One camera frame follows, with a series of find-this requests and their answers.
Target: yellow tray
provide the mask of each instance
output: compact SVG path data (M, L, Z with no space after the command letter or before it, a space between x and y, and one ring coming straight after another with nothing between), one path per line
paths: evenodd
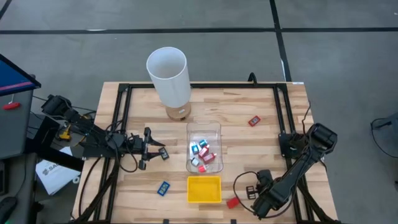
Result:
M187 180L189 203L221 203L221 178L217 176L192 176Z

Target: clear plastic bin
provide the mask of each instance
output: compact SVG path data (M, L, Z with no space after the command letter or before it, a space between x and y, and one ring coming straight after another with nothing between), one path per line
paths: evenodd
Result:
M198 154L194 154L192 146L206 140L209 145L208 154L214 153L216 157L213 161L205 164ZM198 121L187 124L187 170L198 174L211 174L223 170L223 151L221 149L221 125L217 121ZM194 166L191 161L197 159L200 163ZM206 171L199 172L198 168L205 165Z

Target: white cup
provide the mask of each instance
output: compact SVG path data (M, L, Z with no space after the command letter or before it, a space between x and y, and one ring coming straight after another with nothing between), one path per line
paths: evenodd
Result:
M191 86L184 53L174 47L162 47L147 59L147 70L161 102L180 108L189 102Z

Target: gray floor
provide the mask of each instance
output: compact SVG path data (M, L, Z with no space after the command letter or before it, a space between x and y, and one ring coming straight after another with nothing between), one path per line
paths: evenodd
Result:
M276 0L282 27L398 27L398 2ZM272 27L266 0L13 0L0 30L138 29L178 27ZM398 161L371 139L374 118L398 112L398 33L283 34L290 72L305 82L315 121L339 134L326 159L340 220L397 223ZM96 108L104 81L144 81L145 61L156 48L174 46L188 57L191 80L282 81L274 33L1 35L0 53L43 87L35 95L59 94ZM33 110L39 111L34 101ZM376 138L398 156L391 130ZM76 194L69 185L46 206L39 222L68 220Z

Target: wooden tabletop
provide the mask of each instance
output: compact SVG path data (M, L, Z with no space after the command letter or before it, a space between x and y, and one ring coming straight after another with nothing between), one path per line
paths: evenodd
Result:
M118 85L116 82L104 83L95 119L95 124L101 128L111 123ZM305 87L303 84L293 83L288 83L287 86L296 129L301 130L300 122L308 108ZM280 155L277 140L280 130L272 89L192 89L190 102L192 102L192 112L187 120L172 121L167 117L165 108L154 89L133 89L127 131L142 135L144 128L150 127L152 137L167 145L170 159L163 161L161 157L156 157L147 163L145 171L137 170L132 174L119 171L112 223L161 223L165 218L171 223L230 223L231 219L237 219L238 223L295 223L293 206L280 217L261 221L240 205L232 210L226 206L226 201L234 197L232 184L240 173L270 169L273 178L276 178L286 171L285 160ZM288 129L283 100L281 103L285 126ZM248 121L255 115L261 118L261 122L255 127L250 127ZM187 202L187 177L192 175L185 167L187 123L203 120L217 121L221 124L224 169L215 175L221 177L223 201L217 204ZM305 121L306 128L308 129L312 123L310 112ZM150 151L156 152L158 148L151 147ZM94 161L92 158L85 162L73 208L75 217L78 216L78 201L83 182ZM135 168L135 163L129 155L126 155L121 162L127 169ZM102 168L103 159L90 175L83 197L83 209L98 192ZM337 218L325 168L319 163L315 164L306 173L306 177L309 191L314 199L326 214ZM157 190L164 180L170 183L170 188L166 195L161 197L157 194ZM248 185L255 185L256 181L254 175L248 174L239 178L236 184L237 193L247 206L252 205L254 201L247 200L245 188ZM303 200L300 194L299 196L305 218ZM107 202L108 194L103 200L101 218L104 218ZM271 210L269 215L275 213L277 212Z

